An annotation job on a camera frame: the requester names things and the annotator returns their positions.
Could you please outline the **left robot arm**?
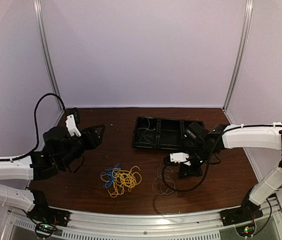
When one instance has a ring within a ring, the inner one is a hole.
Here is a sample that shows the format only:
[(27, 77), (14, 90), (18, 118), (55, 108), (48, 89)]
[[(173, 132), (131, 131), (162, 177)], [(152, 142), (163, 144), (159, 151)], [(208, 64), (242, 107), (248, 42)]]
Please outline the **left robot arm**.
[[(58, 175), (60, 171), (65, 172), (85, 151), (101, 145), (105, 129), (101, 124), (79, 130), (75, 116), (67, 114), (65, 126), (54, 126), (43, 133), (42, 150), (34, 147), (23, 155), (0, 157), (0, 181), (41, 181)], [(41, 191), (0, 184), (0, 204), (34, 214), (42, 222), (53, 218), (53, 211)]]

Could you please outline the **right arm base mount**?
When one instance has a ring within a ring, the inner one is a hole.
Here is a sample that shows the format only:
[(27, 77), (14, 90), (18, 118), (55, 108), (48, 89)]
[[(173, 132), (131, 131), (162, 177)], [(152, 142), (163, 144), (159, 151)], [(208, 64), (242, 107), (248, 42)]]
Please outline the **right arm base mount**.
[(260, 207), (253, 203), (224, 209), (220, 212), (220, 218), (224, 227), (251, 222), (255, 218), (261, 218), (263, 215)]

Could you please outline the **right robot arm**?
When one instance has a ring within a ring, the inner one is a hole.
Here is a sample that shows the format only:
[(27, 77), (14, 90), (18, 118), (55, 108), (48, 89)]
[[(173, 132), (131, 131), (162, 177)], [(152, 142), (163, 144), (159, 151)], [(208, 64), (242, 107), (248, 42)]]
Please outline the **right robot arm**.
[(282, 188), (282, 121), (268, 124), (218, 124), (213, 129), (190, 124), (184, 137), (194, 146), (183, 152), (170, 154), (170, 162), (187, 170), (209, 165), (212, 155), (223, 150), (254, 149), (280, 154), (271, 169), (247, 194), (237, 210), (240, 220), (249, 220), (271, 195)]

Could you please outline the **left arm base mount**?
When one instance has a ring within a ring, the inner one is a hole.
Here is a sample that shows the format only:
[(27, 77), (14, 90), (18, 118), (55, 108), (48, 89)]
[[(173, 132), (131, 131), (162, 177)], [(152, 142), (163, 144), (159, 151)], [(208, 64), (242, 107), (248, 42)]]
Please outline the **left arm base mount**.
[(35, 205), (27, 215), (35, 221), (61, 227), (67, 227), (70, 218), (70, 212), (67, 210), (39, 205)]

